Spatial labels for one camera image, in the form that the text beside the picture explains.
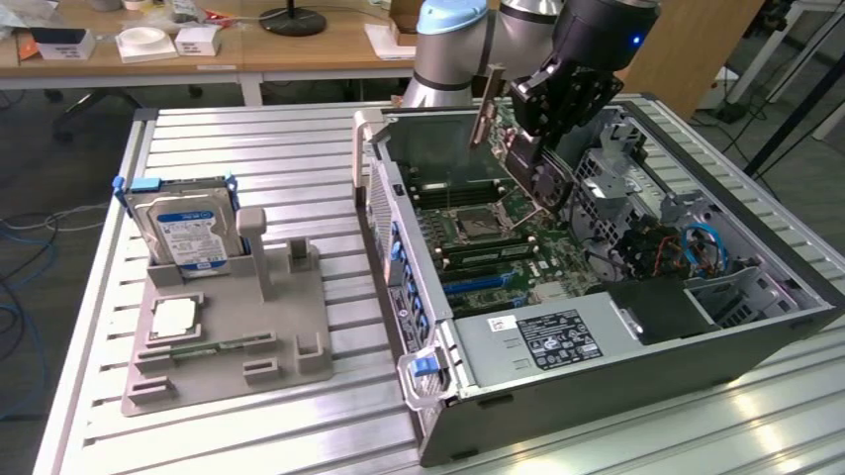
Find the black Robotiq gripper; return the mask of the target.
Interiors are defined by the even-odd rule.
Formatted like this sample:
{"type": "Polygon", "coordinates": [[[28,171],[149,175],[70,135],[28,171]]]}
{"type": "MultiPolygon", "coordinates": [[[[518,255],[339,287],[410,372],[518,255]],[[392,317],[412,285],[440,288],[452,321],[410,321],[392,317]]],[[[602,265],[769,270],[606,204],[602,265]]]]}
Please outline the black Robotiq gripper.
{"type": "Polygon", "coordinates": [[[628,66],[659,14],[658,1],[563,3],[550,54],[508,91],[516,123],[534,141],[555,144],[619,93],[616,72],[628,66]]]}

